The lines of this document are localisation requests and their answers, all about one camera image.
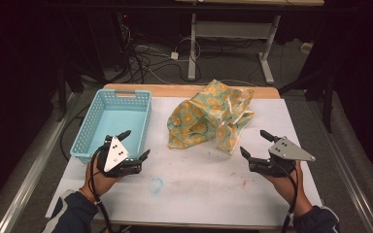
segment dark blue jacket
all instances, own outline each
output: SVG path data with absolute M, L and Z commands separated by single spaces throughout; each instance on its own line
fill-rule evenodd
M 79 191 L 68 190 L 59 197 L 43 233 L 89 233 L 90 223 L 97 213 L 97 207 Z M 339 219 L 335 213 L 327 207 L 318 206 L 293 220 L 293 226 L 298 233 L 340 232 L 338 224 Z

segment hand-mounted device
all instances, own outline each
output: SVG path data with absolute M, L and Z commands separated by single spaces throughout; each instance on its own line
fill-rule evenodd
M 261 130 L 260 135 L 269 142 L 274 142 L 274 145 L 268 149 L 271 156 L 269 159 L 253 158 L 244 148 L 240 148 L 242 156 L 249 162 L 251 172 L 272 177 L 286 177 L 286 172 L 290 174 L 295 169 L 295 160 L 316 160 L 313 155 L 286 137 L 272 136 L 265 130 Z
M 105 137 L 104 145 L 98 153 L 96 167 L 105 177 L 117 178 L 131 174 L 139 174 L 142 171 L 142 162 L 148 158 L 150 150 L 145 151 L 138 159 L 127 159 L 128 151 L 121 143 L 131 133 L 125 131 L 118 136 Z

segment orange and teal patterned cloth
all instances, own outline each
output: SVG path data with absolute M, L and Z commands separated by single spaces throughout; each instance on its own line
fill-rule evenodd
M 211 81 L 168 118 L 168 148 L 187 149 L 217 139 L 217 146 L 232 154 L 242 130 L 254 116 L 248 107 L 253 95 L 251 89 Z

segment basket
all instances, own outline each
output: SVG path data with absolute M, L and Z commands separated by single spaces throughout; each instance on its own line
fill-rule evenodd
M 88 163 L 107 135 L 131 130 L 122 144 L 129 152 L 127 159 L 137 159 L 143 153 L 147 136 L 151 96 L 148 90 L 98 90 L 71 147 L 71 155 Z

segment desk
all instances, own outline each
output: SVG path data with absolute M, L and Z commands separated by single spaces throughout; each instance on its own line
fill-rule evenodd
M 177 0 L 196 4 L 196 0 Z M 323 0 L 205 0 L 205 3 L 229 3 L 229 4 L 256 4 L 256 5 L 277 5 L 277 6 L 322 6 Z M 192 14 L 190 32 L 190 56 L 188 64 L 189 80 L 195 80 L 196 63 L 196 37 L 224 37 L 244 39 L 266 39 L 264 52 L 258 54 L 259 62 L 268 84 L 274 83 L 271 69 L 268 65 L 268 54 L 274 42 L 275 33 L 278 29 L 281 16 L 274 16 L 272 23 L 249 23 L 249 22 L 224 22 L 224 21 L 198 21 L 196 14 Z
M 183 100 L 192 97 L 198 85 L 108 84 L 105 88 L 148 89 L 153 94 L 152 113 L 145 150 L 151 149 L 138 175 L 124 177 L 102 197 L 113 223 L 133 225 L 195 226 L 236 229 L 280 228 L 288 204 L 273 185 L 248 169 L 238 147 L 232 155 L 216 148 L 214 141 L 186 150 L 167 148 L 166 121 Z M 259 136 L 265 129 L 289 137 L 299 145 L 285 101 L 272 87 L 250 87 L 255 96 L 255 116 L 244 129 L 239 146 L 256 157 L 268 158 L 270 142 Z M 306 194 L 315 205 L 321 199 L 306 162 L 302 162 Z M 85 165 L 71 157 L 53 196 L 47 217 L 57 197 L 66 189 L 79 188 Z M 99 214 L 95 219 L 102 219 Z

